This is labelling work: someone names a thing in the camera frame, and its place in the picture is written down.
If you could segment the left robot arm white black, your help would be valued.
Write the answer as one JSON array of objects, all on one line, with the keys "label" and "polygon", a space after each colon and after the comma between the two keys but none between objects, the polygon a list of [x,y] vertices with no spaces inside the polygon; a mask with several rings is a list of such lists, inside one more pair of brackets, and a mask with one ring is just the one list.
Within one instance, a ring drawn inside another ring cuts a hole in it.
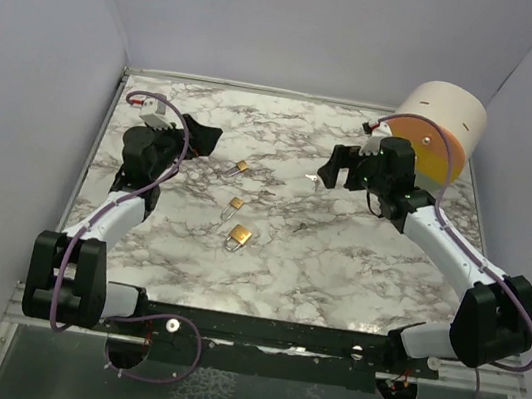
[{"label": "left robot arm white black", "polygon": [[145,327],[148,314],[138,304],[143,290],[109,282],[107,254],[154,212],[159,184],[177,173],[179,160],[211,155],[223,135],[189,114],[182,120],[185,131],[148,124],[127,129],[122,164],[104,203],[63,231],[36,237],[22,298],[24,315],[52,320],[58,330],[93,328],[109,317],[127,335]]}]

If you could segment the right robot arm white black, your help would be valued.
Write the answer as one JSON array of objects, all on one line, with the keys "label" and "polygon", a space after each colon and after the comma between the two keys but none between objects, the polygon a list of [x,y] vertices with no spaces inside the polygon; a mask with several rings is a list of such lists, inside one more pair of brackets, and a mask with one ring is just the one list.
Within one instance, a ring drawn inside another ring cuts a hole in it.
[{"label": "right robot arm white black", "polygon": [[362,147],[336,145],[317,170],[327,189],[335,187],[345,169],[347,190],[375,196],[381,217],[425,252],[461,300],[451,323],[391,331],[383,363],[401,374],[424,357],[477,368],[527,352],[532,345],[531,284],[522,275],[509,277],[453,232],[432,194],[416,185],[415,157],[410,141],[376,136]]}]

